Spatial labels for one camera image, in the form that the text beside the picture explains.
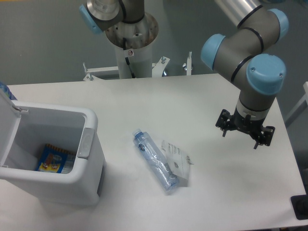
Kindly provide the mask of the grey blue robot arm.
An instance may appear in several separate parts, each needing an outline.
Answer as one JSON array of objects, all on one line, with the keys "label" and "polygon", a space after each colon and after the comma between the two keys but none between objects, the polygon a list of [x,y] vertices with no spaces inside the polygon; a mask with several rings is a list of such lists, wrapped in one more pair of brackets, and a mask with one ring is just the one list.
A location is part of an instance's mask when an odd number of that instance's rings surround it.
[{"label": "grey blue robot arm", "polygon": [[[223,132],[248,134],[256,146],[269,146],[275,131],[263,126],[283,86],[284,62],[265,50],[289,28],[284,12],[267,10],[257,0],[219,0],[217,5],[237,27],[230,38],[212,35],[201,49],[201,60],[240,90],[233,114],[222,110],[216,126]],[[156,19],[142,0],[89,0],[79,12],[94,34],[105,33],[114,45],[120,78],[153,77],[151,45],[158,35]]]}]

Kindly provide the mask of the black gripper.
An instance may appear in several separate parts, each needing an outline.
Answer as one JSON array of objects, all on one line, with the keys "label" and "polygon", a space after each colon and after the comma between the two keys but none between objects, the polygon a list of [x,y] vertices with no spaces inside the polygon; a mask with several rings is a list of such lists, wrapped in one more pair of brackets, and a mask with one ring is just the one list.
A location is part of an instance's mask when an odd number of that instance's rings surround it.
[{"label": "black gripper", "polygon": [[233,115],[226,109],[223,109],[215,124],[217,128],[223,132],[222,137],[225,137],[228,131],[233,131],[235,128],[245,134],[250,135],[255,141],[254,149],[258,146],[270,146],[273,134],[275,132],[274,126],[263,127],[264,119],[252,120],[250,115],[243,117],[238,111]]}]

